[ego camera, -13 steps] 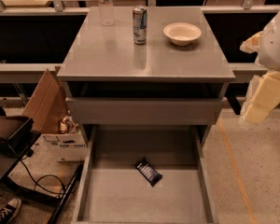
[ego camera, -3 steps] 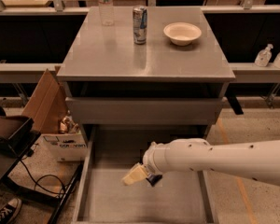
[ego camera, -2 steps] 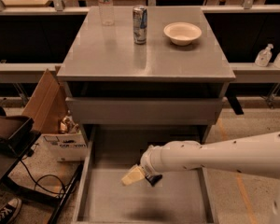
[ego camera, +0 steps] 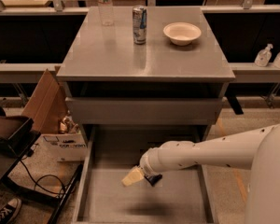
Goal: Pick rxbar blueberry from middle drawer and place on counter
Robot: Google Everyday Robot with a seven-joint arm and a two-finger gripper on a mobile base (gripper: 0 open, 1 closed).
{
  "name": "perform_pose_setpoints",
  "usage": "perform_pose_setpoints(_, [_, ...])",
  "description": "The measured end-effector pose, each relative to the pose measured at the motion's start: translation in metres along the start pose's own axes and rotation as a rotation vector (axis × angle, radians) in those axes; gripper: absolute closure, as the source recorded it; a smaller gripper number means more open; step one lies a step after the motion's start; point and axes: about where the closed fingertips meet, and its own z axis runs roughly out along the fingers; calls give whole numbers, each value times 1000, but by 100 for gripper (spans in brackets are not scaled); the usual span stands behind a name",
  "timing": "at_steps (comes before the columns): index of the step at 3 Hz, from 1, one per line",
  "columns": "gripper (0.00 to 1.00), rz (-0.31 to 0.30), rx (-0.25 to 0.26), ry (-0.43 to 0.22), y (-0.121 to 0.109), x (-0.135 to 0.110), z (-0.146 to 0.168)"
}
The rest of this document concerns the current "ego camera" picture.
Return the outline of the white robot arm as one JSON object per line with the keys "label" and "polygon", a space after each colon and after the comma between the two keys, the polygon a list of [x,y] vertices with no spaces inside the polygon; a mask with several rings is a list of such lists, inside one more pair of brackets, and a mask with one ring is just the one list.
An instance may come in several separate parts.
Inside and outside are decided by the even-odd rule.
{"label": "white robot arm", "polygon": [[249,169],[245,224],[280,224],[280,124],[200,143],[167,141],[148,149],[122,184],[196,164]]}

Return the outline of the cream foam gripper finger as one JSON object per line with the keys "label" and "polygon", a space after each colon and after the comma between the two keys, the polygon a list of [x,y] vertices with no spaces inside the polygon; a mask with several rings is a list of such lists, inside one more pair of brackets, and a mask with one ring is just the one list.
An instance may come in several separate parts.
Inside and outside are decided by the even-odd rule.
{"label": "cream foam gripper finger", "polygon": [[129,187],[130,185],[137,183],[143,180],[145,177],[143,170],[138,167],[134,166],[131,171],[121,180],[121,183],[124,187]]}

